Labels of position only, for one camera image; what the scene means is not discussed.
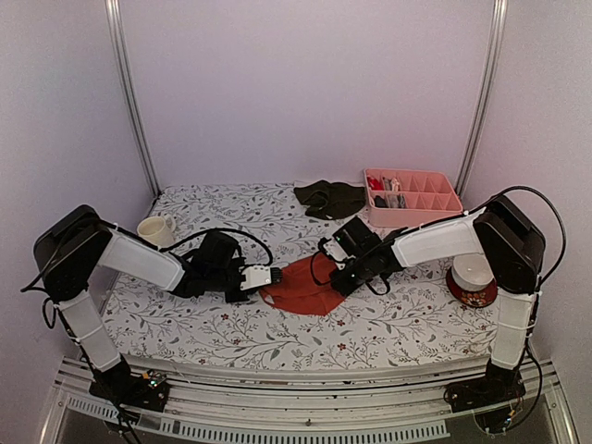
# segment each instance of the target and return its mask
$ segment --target floral tablecloth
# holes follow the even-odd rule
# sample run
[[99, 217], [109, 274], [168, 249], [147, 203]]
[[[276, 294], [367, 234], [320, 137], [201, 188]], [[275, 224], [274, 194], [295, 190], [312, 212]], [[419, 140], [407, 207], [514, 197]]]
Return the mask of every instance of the floral tablecloth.
[[[270, 246], [275, 266], [285, 266], [312, 254], [321, 237], [345, 222], [306, 216], [292, 189], [292, 183], [171, 187], [153, 214], [175, 217], [178, 239], [211, 227], [246, 230]], [[365, 211], [359, 216], [367, 222]], [[247, 262], [265, 260], [252, 241], [240, 242]], [[279, 311], [258, 294], [243, 304], [225, 304], [214, 293], [183, 300], [121, 275], [104, 321], [122, 352], [193, 364], [330, 370], [487, 354], [497, 305], [471, 309], [457, 302], [444, 282], [449, 266], [440, 260], [406, 269], [391, 279], [389, 294], [359, 289], [325, 317]]]

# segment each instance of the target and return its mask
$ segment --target white mug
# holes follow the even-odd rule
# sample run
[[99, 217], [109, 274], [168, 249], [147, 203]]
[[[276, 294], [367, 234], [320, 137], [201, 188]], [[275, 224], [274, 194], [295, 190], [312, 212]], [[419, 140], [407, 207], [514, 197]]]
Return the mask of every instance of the white mug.
[[175, 243], [173, 231], [176, 226], [171, 215], [147, 217], [138, 225], [138, 235], [152, 245], [166, 248]]

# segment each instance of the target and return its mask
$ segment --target white wall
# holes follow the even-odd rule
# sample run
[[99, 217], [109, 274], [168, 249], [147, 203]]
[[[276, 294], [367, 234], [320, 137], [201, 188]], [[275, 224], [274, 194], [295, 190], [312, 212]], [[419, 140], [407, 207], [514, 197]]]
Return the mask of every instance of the white wall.
[[463, 158], [493, 2], [121, 2], [165, 185], [358, 179]]
[[[543, 289], [535, 345], [551, 355], [581, 442], [592, 442], [592, 3], [510, 2], [498, 77], [466, 201], [477, 204], [513, 184], [539, 188], [568, 230], [568, 253]], [[548, 233], [558, 229], [543, 205], [528, 201]]]
[[32, 245], [78, 204], [132, 226], [150, 198], [117, 78], [102, 0], [0, 2], [0, 442], [34, 442], [61, 357]]

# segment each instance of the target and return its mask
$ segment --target dark green cloth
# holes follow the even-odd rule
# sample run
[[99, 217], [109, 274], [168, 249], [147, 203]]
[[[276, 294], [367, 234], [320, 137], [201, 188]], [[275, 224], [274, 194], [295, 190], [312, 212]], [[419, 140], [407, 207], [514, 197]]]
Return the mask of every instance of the dark green cloth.
[[308, 206], [306, 215], [324, 220], [343, 219], [356, 214], [366, 205], [364, 187], [353, 187], [347, 183], [326, 180], [294, 188], [296, 199]]

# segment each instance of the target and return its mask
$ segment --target pink organizer tray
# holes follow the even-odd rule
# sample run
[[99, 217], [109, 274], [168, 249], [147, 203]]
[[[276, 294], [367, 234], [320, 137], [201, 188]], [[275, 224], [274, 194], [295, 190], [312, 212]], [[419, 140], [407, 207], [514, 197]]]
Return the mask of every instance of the pink organizer tray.
[[[373, 191], [368, 177], [383, 183], [383, 179], [396, 179], [400, 191]], [[368, 219], [375, 227], [417, 227], [444, 217], [455, 216], [463, 211], [463, 205], [454, 192], [448, 178], [433, 171], [412, 171], [404, 169], [377, 169], [364, 171], [364, 183], [368, 194], [370, 212]], [[378, 208], [374, 198], [382, 197], [387, 203], [389, 196], [402, 194], [405, 208]]]

